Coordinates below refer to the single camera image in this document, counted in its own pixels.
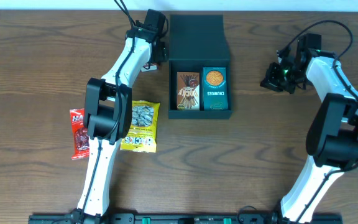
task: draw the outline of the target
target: brown snack package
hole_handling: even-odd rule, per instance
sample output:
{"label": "brown snack package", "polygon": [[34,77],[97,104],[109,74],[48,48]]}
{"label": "brown snack package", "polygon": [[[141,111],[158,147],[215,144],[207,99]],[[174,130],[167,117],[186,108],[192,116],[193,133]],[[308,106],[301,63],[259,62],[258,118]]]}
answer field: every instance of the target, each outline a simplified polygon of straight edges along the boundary
{"label": "brown snack package", "polygon": [[200,74],[178,72],[177,80],[177,109],[200,110]]}

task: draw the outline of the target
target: yellow snack bag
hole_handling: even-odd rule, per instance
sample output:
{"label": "yellow snack bag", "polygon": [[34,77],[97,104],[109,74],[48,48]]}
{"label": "yellow snack bag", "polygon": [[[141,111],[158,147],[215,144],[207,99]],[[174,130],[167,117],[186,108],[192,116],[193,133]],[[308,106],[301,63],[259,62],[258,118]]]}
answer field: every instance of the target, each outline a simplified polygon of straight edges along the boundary
{"label": "yellow snack bag", "polygon": [[156,152],[155,137],[160,103],[144,100],[132,101],[132,123],[121,150],[134,152]]}

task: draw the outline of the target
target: wood grain surface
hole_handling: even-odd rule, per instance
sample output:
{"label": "wood grain surface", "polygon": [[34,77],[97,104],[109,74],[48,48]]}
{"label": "wood grain surface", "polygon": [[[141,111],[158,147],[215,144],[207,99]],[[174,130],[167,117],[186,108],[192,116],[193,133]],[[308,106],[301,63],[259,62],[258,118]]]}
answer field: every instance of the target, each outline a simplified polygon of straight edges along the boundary
{"label": "wood grain surface", "polygon": [[[184,14],[189,12],[166,12]],[[275,51],[323,19],[347,24],[354,45],[342,68],[358,89],[358,13],[224,14],[232,53],[230,120],[168,119],[168,67],[141,73],[134,100],[161,102],[157,153],[119,152],[111,206],[140,213],[271,210],[306,159],[305,138],[320,106],[313,87],[294,95],[259,87]],[[145,12],[131,12],[144,20]],[[88,160],[71,161],[69,109],[82,108],[86,82],[100,78],[124,46],[119,11],[0,11],[0,223],[27,223],[34,212],[69,212],[80,198]],[[312,31],[340,52],[349,38],[335,25]],[[358,170],[330,188],[317,211],[358,223]]]}

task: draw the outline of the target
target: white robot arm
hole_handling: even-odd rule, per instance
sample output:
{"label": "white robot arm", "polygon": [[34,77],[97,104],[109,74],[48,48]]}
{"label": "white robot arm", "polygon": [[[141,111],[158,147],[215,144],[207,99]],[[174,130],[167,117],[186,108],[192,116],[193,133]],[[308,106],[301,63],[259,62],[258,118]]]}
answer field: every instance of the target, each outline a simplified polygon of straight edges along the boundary
{"label": "white robot arm", "polygon": [[[112,69],[102,79],[91,78],[86,86],[84,125],[89,135],[89,163],[77,211],[84,216],[101,217],[109,206],[109,184],[114,158],[132,119],[132,85],[146,63],[166,60],[160,41],[165,16],[149,9],[145,23],[136,21],[127,31],[126,44]],[[100,100],[115,101],[114,108]]]}
{"label": "white robot arm", "polygon": [[[329,57],[312,58],[306,70],[307,79],[316,88],[317,94],[322,102],[327,93],[336,93],[346,98],[355,100],[354,97],[346,91],[344,85],[334,73],[333,61],[334,59]],[[341,63],[336,62],[336,65],[342,78],[345,79],[346,83],[350,86],[351,84],[349,80],[341,70]],[[343,123],[348,122],[347,118],[342,118],[341,121]],[[311,200],[313,193],[317,191],[323,182],[326,175],[335,170],[340,170],[340,168],[329,165],[318,167],[314,162],[313,156],[308,156],[306,164],[291,191],[281,200],[282,215],[288,218],[291,222],[295,222],[305,208],[305,205],[307,205]],[[299,220],[300,223],[311,221],[317,204],[323,198],[324,194],[328,191],[334,181],[342,175],[343,172],[335,173],[325,182],[316,198],[302,215],[302,218]]]}
{"label": "white robot arm", "polygon": [[[306,137],[306,164],[291,191],[281,199],[279,211],[279,223],[310,223],[328,188],[343,173],[358,167],[358,91],[341,70],[338,59],[343,53],[338,57],[323,51],[320,35],[305,34],[298,39],[293,58],[289,45],[294,40],[277,52],[280,64],[270,64],[260,86],[294,93],[298,84],[303,88],[312,84],[322,102]],[[342,123],[353,129],[341,129]]]}
{"label": "white robot arm", "polygon": [[[122,51],[120,57],[117,59],[117,62],[114,64],[112,69],[108,71],[107,74],[102,76],[102,79],[104,79],[106,83],[117,85],[115,81],[116,72],[129,52],[132,50],[132,41],[132,38],[126,39],[124,50]],[[145,39],[140,39],[137,37],[135,37],[134,43],[135,46],[133,53],[127,62],[122,66],[119,76],[119,85],[126,85],[129,88],[131,88],[134,84],[140,69],[151,58],[151,43],[148,43]],[[108,96],[107,100],[115,101],[115,98]],[[86,171],[84,190],[77,205],[77,208],[83,209],[84,212],[88,215],[103,215],[109,207],[109,185],[111,172],[114,165],[114,157],[119,150],[121,143],[121,138],[115,141],[114,144],[110,144],[109,139],[101,139],[101,137],[102,136],[94,137],[94,139],[89,140],[88,169]],[[99,139],[102,141],[103,150],[101,150],[101,154],[98,160]],[[96,168],[93,183],[91,183],[91,177],[93,175],[93,170],[97,160],[98,166]],[[87,198],[88,188],[91,188],[91,190]],[[87,198],[87,203],[86,207],[83,208],[85,198]]]}

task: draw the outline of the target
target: chip bag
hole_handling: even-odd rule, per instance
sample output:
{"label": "chip bag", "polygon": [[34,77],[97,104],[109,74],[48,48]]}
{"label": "chip bag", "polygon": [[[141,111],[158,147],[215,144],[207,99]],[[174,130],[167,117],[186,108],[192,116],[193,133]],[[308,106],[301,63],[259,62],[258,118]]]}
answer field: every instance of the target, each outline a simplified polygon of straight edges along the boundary
{"label": "chip bag", "polygon": [[160,103],[132,101],[132,123],[121,142],[121,150],[156,152],[157,118]]}
{"label": "chip bag", "polygon": [[74,155],[71,159],[82,159],[90,156],[90,137],[84,127],[85,109],[70,110],[71,128],[74,135]]}

